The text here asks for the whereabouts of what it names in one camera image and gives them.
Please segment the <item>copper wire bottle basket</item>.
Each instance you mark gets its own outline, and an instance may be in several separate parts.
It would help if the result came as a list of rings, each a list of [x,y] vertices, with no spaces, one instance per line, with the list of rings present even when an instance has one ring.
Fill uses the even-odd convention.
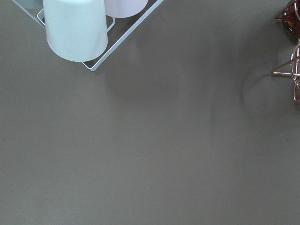
[[[276,15],[275,19],[277,21],[280,21],[282,23],[282,13],[290,5],[294,5],[296,15],[297,15],[298,19],[300,19],[300,1],[299,0],[291,0],[283,8],[283,10],[279,14]],[[289,61],[287,61],[286,63],[280,65],[279,67],[275,68],[274,70],[272,70],[271,74],[276,75],[276,76],[285,76],[285,77],[292,78],[292,80],[293,80],[293,101],[295,103],[299,103],[300,102],[300,38],[299,37],[295,37],[295,38],[297,38],[297,45],[291,54],[291,59]]]

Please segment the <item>tea bottle white cap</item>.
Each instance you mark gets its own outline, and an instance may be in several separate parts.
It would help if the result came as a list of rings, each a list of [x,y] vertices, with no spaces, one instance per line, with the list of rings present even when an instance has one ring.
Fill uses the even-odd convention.
[[[300,20],[296,15],[294,5],[288,6],[282,13],[282,24],[289,34],[300,37]]]

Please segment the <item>pink plastic cup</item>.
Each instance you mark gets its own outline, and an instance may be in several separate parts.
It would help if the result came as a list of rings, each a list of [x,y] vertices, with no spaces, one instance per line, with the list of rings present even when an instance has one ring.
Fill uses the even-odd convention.
[[[105,13],[115,18],[127,18],[141,12],[148,0],[105,0]]]

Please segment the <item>white plastic cup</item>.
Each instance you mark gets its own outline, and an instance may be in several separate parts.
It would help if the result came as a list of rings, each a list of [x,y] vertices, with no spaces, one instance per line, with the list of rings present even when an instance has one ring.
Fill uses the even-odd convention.
[[[108,45],[102,0],[45,0],[46,38],[58,56],[74,62],[100,56]]]

